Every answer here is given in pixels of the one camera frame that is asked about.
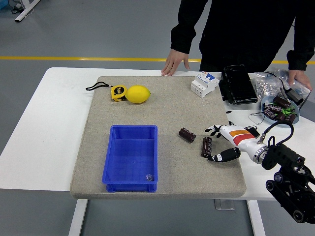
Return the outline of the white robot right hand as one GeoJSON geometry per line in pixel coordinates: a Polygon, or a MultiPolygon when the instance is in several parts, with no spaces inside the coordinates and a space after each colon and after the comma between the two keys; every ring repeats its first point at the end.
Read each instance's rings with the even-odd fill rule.
{"type": "Polygon", "coordinates": [[[218,132],[234,145],[233,148],[208,157],[209,161],[228,162],[235,160],[240,157],[243,151],[253,162],[261,164],[268,151],[268,147],[264,143],[260,143],[253,134],[239,125],[213,125],[205,130],[205,132],[209,131],[212,131],[211,136],[218,132]]]}

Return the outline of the person's left hand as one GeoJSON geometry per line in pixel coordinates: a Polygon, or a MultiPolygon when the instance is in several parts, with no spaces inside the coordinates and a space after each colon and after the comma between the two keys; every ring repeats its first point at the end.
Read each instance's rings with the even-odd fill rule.
{"type": "Polygon", "coordinates": [[[288,71],[288,84],[291,86],[294,84],[294,81],[298,81],[309,90],[313,90],[310,79],[302,70],[288,71]]]}

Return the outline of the person's right hand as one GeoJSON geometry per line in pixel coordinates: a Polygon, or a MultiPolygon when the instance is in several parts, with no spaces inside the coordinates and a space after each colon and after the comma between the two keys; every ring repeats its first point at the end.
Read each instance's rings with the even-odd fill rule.
{"type": "Polygon", "coordinates": [[[189,54],[171,49],[166,59],[165,66],[161,70],[161,76],[173,76],[181,62],[184,63],[185,69],[190,70],[189,54]]]}

